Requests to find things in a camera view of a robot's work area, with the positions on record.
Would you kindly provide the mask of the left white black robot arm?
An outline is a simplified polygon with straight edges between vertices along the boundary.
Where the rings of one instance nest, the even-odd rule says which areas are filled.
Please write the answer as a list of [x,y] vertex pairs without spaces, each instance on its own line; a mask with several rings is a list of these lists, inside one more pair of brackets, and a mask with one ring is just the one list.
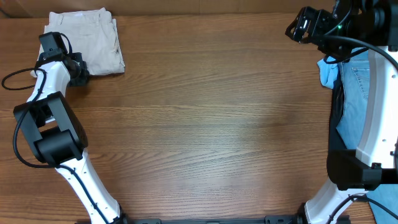
[[106,190],[88,155],[88,138],[65,99],[70,86],[85,86],[90,73],[68,37],[39,37],[42,53],[31,69],[37,77],[32,95],[14,108],[12,137],[16,157],[26,166],[55,169],[70,184],[91,223],[127,223],[117,200]]

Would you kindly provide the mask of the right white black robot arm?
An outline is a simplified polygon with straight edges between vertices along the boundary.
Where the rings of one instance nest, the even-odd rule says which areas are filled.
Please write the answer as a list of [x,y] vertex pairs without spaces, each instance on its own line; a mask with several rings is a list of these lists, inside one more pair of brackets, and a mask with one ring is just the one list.
[[324,54],[333,90],[328,177],[286,223],[349,223],[344,211],[397,183],[397,2],[337,1],[332,12],[303,7],[286,29]]

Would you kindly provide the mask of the light blue shirt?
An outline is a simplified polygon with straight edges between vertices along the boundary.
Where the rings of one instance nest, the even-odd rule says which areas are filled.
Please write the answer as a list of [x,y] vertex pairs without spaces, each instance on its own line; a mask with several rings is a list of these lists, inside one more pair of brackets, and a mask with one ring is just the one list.
[[339,68],[338,63],[335,63],[333,57],[325,56],[317,62],[320,72],[320,83],[329,89],[334,89],[334,82],[338,78]]

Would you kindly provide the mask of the dark navy garment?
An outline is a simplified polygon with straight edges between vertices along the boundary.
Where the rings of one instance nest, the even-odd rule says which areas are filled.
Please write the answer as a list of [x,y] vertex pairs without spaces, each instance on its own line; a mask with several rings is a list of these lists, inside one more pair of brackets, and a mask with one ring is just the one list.
[[331,97],[331,111],[329,121],[329,137],[328,137],[328,151],[339,149],[346,149],[346,146],[337,131],[344,110],[345,94],[343,84],[340,78],[334,81]]

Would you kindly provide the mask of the blue denim jeans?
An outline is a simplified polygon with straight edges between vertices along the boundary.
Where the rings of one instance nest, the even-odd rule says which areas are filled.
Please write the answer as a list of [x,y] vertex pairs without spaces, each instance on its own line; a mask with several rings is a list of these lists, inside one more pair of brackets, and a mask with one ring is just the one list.
[[[343,115],[336,130],[348,149],[356,149],[364,129],[369,94],[368,51],[339,64],[345,93]],[[397,184],[380,185],[370,191],[367,197],[379,202],[397,215]],[[378,224],[397,224],[393,218],[377,205],[370,203],[375,221]]]

